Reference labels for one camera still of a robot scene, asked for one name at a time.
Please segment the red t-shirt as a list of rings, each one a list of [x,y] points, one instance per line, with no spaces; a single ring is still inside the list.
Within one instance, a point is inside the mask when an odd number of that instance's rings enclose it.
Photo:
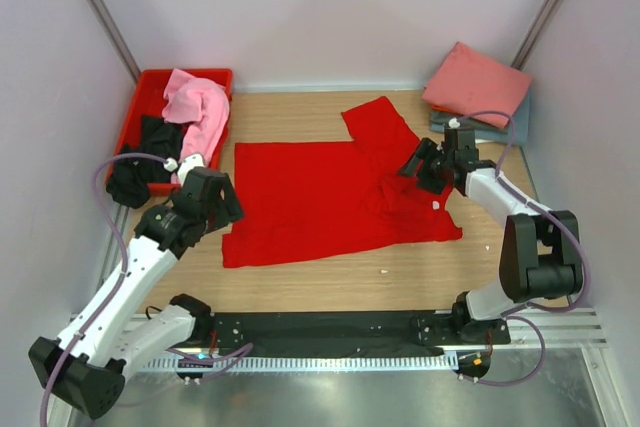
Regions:
[[[348,141],[239,143],[245,216],[222,239],[226,268],[309,261],[394,244],[462,238],[432,194],[398,171],[419,144],[385,96],[342,114]]]

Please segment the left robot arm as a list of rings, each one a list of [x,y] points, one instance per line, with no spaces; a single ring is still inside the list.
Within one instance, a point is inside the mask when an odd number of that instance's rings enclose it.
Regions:
[[[119,266],[56,338],[39,337],[28,352],[46,398],[66,402],[92,420],[116,405],[126,383],[161,352],[204,345],[211,308],[187,294],[127,331],[154,285],[204,236],[244,216],[228,174],[191,169],[168,202],[149,208],[124,244]]]

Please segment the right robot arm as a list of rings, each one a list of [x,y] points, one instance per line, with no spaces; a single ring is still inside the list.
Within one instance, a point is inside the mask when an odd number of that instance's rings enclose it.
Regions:
[[[504,230],[497,279],[460,294],[452,306],[448,323],[459,341],[486,342],[507,314],[585,294],[587,262],[576,216],[539,204],[495,162],[481,159],[473,129],[448,127],[441,143],[421,139],[399,172],[430,193],[458,190]]]

